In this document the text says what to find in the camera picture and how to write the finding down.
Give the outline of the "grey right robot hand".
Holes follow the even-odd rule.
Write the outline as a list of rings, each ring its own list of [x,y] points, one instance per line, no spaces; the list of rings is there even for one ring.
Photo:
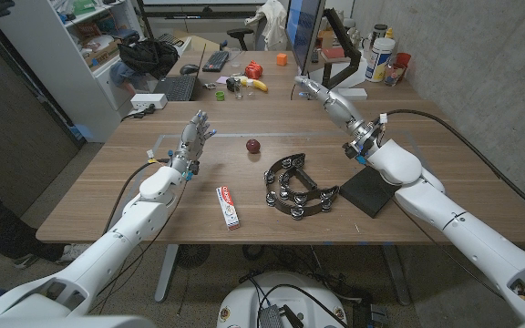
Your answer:
[[[362,115],[344,96],[307,77],[297,76],[294,81],[323,105],[329,118],[341,130],[355,137],[367,134],[368,128]]]

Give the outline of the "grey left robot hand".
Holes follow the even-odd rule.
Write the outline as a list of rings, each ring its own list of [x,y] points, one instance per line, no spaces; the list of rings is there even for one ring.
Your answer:
[[[187,161],[198,160],[206,140],[217,133],[216,129],[209,131],[209,127],[207,113],[199,110],[182,130],[179,145],[173,155]]]

